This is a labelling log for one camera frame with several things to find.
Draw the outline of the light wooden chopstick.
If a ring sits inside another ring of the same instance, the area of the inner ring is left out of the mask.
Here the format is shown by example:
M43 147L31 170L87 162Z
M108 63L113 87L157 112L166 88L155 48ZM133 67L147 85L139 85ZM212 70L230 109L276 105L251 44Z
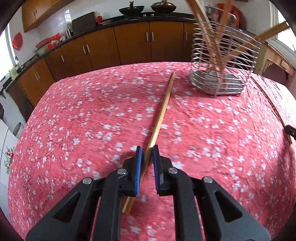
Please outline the light wooden chopstick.
M174 79L175 79L175 72L173 71L172 74L170 75L170 79L169 79L170 82L169 82L168 88L166 89L166 94L163 99L163 103L162 103L161 109L159 111L158 118L157 118L156 123L154 125L154 129L153 129L151 138L149 139L149 143L147 145L147 149L144 154L144 165L143 165L143 169L141 170L141 174L140 174L140 184L142 183L142 181L144 179L145 173L147 171L150 160L152 158L152 149L153 149L153 146L156 144L156 141L157 141L160 129L161 129L161 125L162 125L162 122L163 122L163 119L165 116L165 112L167 109L167 105L168 105L168 102L170 99L171 89L173 87Z

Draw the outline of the brown lower kitchen cabinets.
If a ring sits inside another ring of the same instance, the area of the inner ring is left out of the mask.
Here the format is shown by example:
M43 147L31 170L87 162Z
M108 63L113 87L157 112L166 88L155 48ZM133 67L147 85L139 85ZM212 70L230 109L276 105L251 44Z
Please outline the brown lower kitchen cabinets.
M189 62L194 24L150 21L108 27L54 49L18 79L36 106L55 82L93 70L148 62Z

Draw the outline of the brown upper kitchen cabinets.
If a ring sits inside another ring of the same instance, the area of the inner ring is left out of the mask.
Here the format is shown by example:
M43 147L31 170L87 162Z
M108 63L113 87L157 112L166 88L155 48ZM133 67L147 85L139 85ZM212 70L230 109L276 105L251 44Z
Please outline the brown upper kitchen cabinets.
M28 32L74 0L27 0L22 5L23 30Z

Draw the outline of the flower decorated white cabinet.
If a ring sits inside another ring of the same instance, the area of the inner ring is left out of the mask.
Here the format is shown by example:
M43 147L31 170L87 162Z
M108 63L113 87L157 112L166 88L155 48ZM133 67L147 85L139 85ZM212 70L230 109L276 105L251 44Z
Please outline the flower decorated white cabinet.
M10 165L18 139L1 120L1 184L8 186Z

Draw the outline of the white plastic bucket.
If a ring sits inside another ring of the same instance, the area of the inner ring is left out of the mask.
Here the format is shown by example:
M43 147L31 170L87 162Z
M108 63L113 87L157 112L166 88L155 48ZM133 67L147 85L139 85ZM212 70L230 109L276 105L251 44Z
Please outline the white plastic bucket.
M13 130L13 135L19 139L24 129L24 125L19 122Z

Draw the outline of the thin wooden chopstick table edge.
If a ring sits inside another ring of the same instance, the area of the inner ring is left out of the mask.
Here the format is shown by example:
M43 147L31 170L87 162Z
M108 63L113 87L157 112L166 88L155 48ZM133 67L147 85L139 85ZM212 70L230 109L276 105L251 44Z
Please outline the thin wooden chopstick table edge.
M268 96L266 91L261 87L261 85L252 76L250 78L253 80L253 82L257 85L257 87L261 90L261 92L267 98L268 102L270 103L270 105L272 106L272 108L274 110L275 115L278 117L282 127L285 128L285 122L283 121L282 117L280 116L280 113L279 113L278 109L276 108L276 106L274 105L273 101L270 99L270 97Z

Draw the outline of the chopstick in holder leaning right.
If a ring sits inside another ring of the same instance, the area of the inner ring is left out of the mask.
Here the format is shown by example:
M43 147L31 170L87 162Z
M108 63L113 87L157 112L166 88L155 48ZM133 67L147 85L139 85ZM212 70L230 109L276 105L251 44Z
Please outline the chopstick in holder leaning right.
M268 30L266 30L263 33L260 33L259 35L255 36L255 38L252 38L250 42L245 42L242 45L239 45L237 48L232 50L229 54L224 56L222 60L224 61L230 61L239 55L242 55L243 51L245 50L252 50L253 48L257 47L259 43L264 42L265 40L277 35L278 33L285 31L289 29L290 26L288 25L287 21L284 21Z

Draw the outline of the chopstick in holder leaning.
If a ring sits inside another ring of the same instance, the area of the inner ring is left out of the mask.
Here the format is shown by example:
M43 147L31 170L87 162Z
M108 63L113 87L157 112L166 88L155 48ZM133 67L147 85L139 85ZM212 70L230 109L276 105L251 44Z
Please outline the chopstick in holder leaning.
M218 86L216 88L215 94L218 93L222 80L224 78L224 65L220 53L220 47L218 43L218 38L215 35L214 30L212 29L212 25L208 20L208 17L203 10L199 1L195 0L186 0L191 12L193 13L194 17L198 20L201 30L203 32L203 38L205 40L208 52L210 54L210 63L212 64L213 70L216 72Z
M263 33L260 33L259 35L255 36L255 38L252 38L250 42L245 42L242 45L239 45L237 48L232 50L229 54L224 56L222 60L224 61L230 61L239 55L242 55L243 51L245 50L252 50L253 48L257 47L259 43L264 42L265 40L277 35L278 33L285 31L289 29L290 26L288 25L287 21L284 21L268 30L266 30Z

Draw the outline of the cream wooden side table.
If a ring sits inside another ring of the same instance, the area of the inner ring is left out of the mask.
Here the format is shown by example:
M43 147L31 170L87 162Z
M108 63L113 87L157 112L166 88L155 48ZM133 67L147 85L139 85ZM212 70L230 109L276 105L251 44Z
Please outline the cream wooden side table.
M265 42L261 45L254 73L289 88L295 77L295 67L280 51Z

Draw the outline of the red plastic basin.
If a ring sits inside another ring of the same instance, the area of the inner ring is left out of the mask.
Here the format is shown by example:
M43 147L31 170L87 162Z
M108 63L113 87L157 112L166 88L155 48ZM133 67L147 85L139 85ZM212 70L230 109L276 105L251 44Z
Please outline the red plastic basin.
M50 42L52 42L52 41L58 41L58 40L60 40L60 38L61 38L60 33L57 33L56 35L54 35L54 36L52 36L52 37L49 37L49 38L47 38L47 39L44 39L44 40L42 40L41 42L39 42L38 44L36 44L36 48L37 48L37 49L40 49L40 48L42 48L44 45L46 45L46 44L48 44L48 43L50 43Z

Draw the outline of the dark cutting board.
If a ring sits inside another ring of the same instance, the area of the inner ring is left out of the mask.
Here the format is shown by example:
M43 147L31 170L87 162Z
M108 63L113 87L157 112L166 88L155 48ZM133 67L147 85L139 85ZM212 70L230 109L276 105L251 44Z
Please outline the dark cutting board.
M72 20L73 35L77 35L81 32L93 29L95 27L96 16L94 11Z

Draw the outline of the red bag on counter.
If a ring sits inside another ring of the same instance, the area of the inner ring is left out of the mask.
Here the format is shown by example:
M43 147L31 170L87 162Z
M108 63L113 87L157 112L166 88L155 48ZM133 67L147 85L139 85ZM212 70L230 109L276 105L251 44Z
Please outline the red bag on counter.
M220 20L223 15L222 12L224 10L224 4L218 3L218 4L216 4L216 6L217 6L217 8L219 8L219 20ZM235 6L232 6L230 13L232 15L234 15L236 18L234 27L239 28L241 30L245 30L246 20L245 20L243 13L241 12L241 10Z

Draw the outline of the black wok left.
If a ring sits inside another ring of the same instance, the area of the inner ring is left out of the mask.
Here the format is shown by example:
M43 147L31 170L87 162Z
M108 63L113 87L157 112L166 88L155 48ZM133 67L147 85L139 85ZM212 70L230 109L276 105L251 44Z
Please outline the black wok left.
M134 6L134 1L130 1L129 6L119 9L119 12L125 16L137 16L143 10L144 6Z

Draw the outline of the black lidded pot right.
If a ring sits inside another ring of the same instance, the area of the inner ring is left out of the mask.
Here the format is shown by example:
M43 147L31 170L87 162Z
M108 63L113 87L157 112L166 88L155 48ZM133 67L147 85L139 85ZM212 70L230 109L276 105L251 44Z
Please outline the black lidded pot right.
M151 5L151 8L156 13L160 14L170 14L174 12L177 6L173 3L168 2L167 0L162 0Z

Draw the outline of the red plastic bag on wall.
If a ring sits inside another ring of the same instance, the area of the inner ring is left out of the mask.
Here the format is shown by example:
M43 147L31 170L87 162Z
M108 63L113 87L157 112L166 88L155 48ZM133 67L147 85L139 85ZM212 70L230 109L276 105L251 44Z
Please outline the red plastic bag on wall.
M22 46L23 46L23 37L22 37L22 34L18 32L12 40L12 47L15 50L20 51L22 49Z

